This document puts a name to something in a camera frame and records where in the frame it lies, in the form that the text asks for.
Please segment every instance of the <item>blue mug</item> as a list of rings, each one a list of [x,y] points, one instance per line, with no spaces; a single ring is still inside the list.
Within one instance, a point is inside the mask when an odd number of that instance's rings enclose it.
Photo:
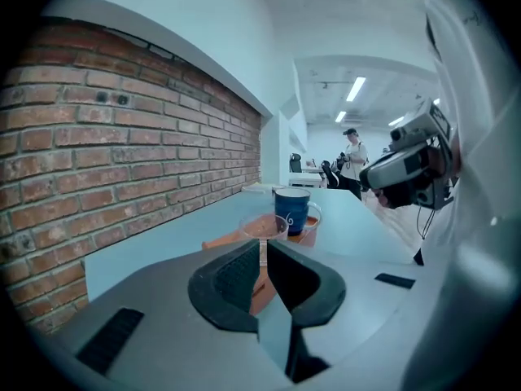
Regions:
[[[297,236],[303,229],[314,229],[322,220],[322,210],[309,201],[311,193],[303,188],[279,188],[275,191],[275,214],[287,220],[289,236]],[[309,208],[318,211],[318,222],[307,226]]]

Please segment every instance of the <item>mug handle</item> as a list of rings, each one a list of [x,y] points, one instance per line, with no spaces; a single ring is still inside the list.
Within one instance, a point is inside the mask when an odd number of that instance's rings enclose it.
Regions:
[[[315,210],[318,211],[318,221],[314,225],[312,225],[312,226],[304,225],[304,230],[305,231],[316,229],[318,227],[318,225],[320,224],[320,222],[322,221],[322,209],[320,208],[320,206],[317,203],[314,203],[312,201],[308,202],[308,206],[309,207],[313,207]]]

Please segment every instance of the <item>orange tray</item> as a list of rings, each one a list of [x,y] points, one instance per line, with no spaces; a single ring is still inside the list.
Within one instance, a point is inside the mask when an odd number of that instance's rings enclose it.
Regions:
[[[306,225],[312,226],[317,223],[315,217],[308,217]],[[295,242],[296,244],[302,244],[304,246],[314,246],[315,239],[317,238],[317,229],[302,231],[298,236],[288,236],[288,240]],[[224,235],[219,239],[212,240],[211,242],[203,242],[203,249],[215,248],[216,246],[222,246],[223,244],[232,244],[233,242],[239,242],[240,236],[239,231],[233,231],[228,235]],[[269,280],[268,267],[261,266],[259,278],[253,286],[252,294],[252,306],[250,307],[250,314],[259,314],[270,301],[273,300],[277,294],[274,285]]]

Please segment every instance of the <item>robotic arm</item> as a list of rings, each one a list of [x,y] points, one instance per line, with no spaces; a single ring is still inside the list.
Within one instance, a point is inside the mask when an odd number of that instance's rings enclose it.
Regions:
[[[417,204],[439,210],[452,201],[444,198],[453,171],[450,124],[431,99],[422,101],[402,123],[391,130],[390,152],[360,172],[361,185],[383,189],[391,208]],[[442,173],[431,163],[437,149],[444,162]]]

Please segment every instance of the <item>brick wall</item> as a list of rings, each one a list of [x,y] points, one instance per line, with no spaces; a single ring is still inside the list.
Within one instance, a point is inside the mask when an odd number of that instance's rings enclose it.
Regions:
[[[92,24],[42,26],[0,94],[0,268],[52,332],[87,302],[83,257],[240,191],[261,117],[211,77]]]

